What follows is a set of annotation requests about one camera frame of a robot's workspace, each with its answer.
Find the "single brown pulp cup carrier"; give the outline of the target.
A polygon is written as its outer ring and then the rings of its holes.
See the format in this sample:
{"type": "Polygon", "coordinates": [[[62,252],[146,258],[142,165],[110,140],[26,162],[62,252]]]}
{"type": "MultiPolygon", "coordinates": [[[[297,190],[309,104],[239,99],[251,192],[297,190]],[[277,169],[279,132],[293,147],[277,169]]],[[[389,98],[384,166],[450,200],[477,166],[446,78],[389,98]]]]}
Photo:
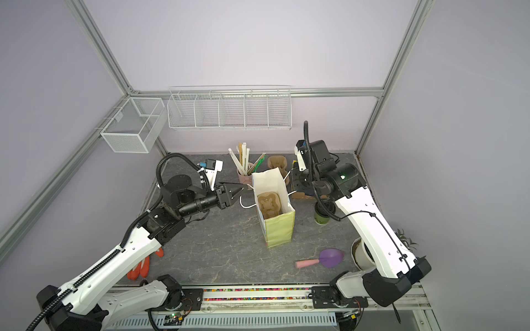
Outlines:
{"type": "Polygon", "coordinates": [[[258,208],[265,220],[281,215],[282,205],[280,196],[275,192],[259,194],[258,208]]]}

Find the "green paper coffee cup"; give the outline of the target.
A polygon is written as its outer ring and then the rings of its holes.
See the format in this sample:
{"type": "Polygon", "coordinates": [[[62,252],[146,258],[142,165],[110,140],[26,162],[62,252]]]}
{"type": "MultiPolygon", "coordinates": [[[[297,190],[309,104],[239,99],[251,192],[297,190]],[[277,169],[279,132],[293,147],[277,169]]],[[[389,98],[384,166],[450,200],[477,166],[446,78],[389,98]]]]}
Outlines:
{"type": "MultiPolygon", "coordinates": [[[[329,200],[326,200],[324,201],[324,207],[330,211],[332,214],[335,213],[336,211],[336,207],[334,205],[334,203],[332,201],[329,201],[329,200]]],[[[324,210],[324,208],[322,207],[321,204],[319,204],[318,202],[316,202],[316,204],[314,205],[314,209],[315,209],[315,214],[314,214],[314,219],[315,219],[315,222],[320,225],[320,226],[325,226],[327,225],[327,223],[329,222],[329,220],[331,219],[330,216],[326,213],[326,211],[324,210]]]]}

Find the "landscape printed paper bag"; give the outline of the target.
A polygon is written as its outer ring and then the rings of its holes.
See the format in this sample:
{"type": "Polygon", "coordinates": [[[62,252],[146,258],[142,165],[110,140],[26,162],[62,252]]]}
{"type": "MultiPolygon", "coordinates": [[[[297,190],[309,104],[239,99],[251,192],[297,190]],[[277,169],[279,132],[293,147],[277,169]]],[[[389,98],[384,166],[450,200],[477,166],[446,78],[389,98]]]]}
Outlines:
{"type": "Polygon", "coordinates": [[[295,209],[291,204],[284,177],[279,168],[251,175],[255,203],[241,207],[255,208],[267,248],[292,240],[295,209]]]}

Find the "brown pulp cup carrier stack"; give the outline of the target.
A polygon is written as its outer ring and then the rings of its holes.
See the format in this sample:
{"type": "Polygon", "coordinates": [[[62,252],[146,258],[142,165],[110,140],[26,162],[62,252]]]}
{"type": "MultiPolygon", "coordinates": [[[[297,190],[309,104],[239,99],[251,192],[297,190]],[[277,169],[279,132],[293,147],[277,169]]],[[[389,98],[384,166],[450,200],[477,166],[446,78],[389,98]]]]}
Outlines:
{"type": "Polygon", "coordinates": [[[282,177],[284,178],[284,183],[286,185],[288,185],[290,181],[288,177],[289,174],[287,170],[287,165],[287,158],[282,155],[272,155],[267,159],[268,169],[271,170],[277,168],[280,171],[282,177]]]}

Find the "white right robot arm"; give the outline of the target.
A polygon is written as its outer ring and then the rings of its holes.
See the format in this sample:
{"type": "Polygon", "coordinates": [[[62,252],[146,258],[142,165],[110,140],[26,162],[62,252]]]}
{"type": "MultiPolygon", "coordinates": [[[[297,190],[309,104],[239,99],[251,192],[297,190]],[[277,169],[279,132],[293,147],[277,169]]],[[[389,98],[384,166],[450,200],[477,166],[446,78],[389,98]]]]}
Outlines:
{"type": "Polygon", "coordinates": [[[353,164],[338,164],[322,140],[299,140],[294,151],[293,188],[313,193],[325,216],[349,221],[360,236],[362,253],[372,260],[371,266],[360,266],[331,281],[336,303],[343,306],[355,298],[370,297],[387,307],[431,272],[426,257],[415,256],[390,227],[353,164]]]}

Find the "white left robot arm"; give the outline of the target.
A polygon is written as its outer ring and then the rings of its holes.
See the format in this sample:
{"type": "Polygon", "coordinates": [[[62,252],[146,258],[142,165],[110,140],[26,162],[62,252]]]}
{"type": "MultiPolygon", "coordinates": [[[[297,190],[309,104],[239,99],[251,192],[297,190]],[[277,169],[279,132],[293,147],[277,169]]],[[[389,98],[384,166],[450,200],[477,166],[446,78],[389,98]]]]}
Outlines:
{"type": "Polygon", "coordinates": [[[160,197],[127,228],[120,243],[79,276],[37,294],[40,313],[30,322],[35,330],[44,321],[51,330],[104,330],[117,321],[153,308],[178,309],[185,300],[182,286],[170,275],[118,294],[108,291],[128,272],[162,248],[186,227],[186,220],[213,208],[234,205],[247,190],[241,183],[212,185],[204,168],[201,185],[188,175],[164,181],[158,173],[160,197]]]}

